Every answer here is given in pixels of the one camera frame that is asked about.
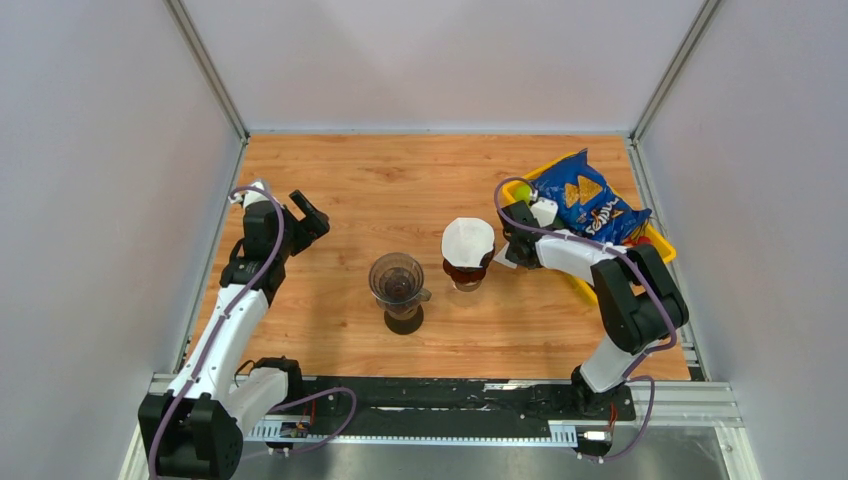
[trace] round black base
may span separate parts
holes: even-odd
[[[392,317],[389,312],[383,312],[383,320],[385,320],[386,327],[388,327],[392,333],[396,333],[398,335],[409,335],[410,333],[418,330],[421,327],[421,324],[424,323],[424,309],[421,305],[419,305],[415,315],[408,320],[398,320]]]

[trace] wooden table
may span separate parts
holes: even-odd
[[[616,136],[252,137],[240,184],[265,178],[281,200],[300,189],[329,215],[331,231],[286,263],[287,278],[244,359],[285,355],[310,375],[568,378],[604,334],[597,307],[559,272],[495,263],[477,291],[456,291],[442,271],[440,239],[454,218],[480,217],[496,228],[500,249],[492,205],[498,181],[586,147],[590,164],[638,205]],[[241,218],[238,207],[227,219],[194,338],[214,307]],[[422,327],[407,336],[386,328],[368,288],[371,264],[395,251],[421,263],[433,293]],[[655,354],[637,373],[689,379],[679,347]]]

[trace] yellow tray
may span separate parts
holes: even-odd
[[[542,165],[541,167],[537,168],[536,170],[533,170],[528,174],[522,175],[522,177],[526,178],[527,180],[536,179],[545,170],[551,168],[563,158],[570,157],[571,155],[574,155],[574,153],[569,153],[565,157],[557,158],[556,160],[546,165]],[[503,206],[515,203],[515,190],[521,185],[523,185],[521,182],[515,181],[509,182],[503,186],[503,189],[501,189],[501,201],[503,202]],[[674,247],[671,246],[670,243],[668,243],[668,240],[666,240],[665,237],[660,235],[660,232],[658,232],[657,229],[650,224],[650,222],[645,226],[644,235],[651,240],[651,243],[654,245],[654,247],[657,249],[657,252],[659,252],[660,256],[662,257],[663,262],[668,263],[674,260],[674,257],[677,256],[677,250],[675,250]],[[583,297],[587,302],[593,305],[598,304],[598,297],[595,295],[594,290],[592,290],[592,287],[589,286],[588,283],[572,275],[565,274],[565,276],[568,277],[568,279],[574,285],[575,290],[577,290],[577,293],[579,293],[581,297]]]

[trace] blue chip bag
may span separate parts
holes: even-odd
[[[588,150],[565,157],[533,181],[539,195],[557,202],[557,215],[577,234],[620,245],[651,216],[633,210],[589,166]]]

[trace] glass cup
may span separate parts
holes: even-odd
[[[378,258],[368,274],[368,284],[377,305],[394,320],[412,320],[419,313],[421,302],[431,297],[423,288],[421,264],[405,253],[389,253]]]

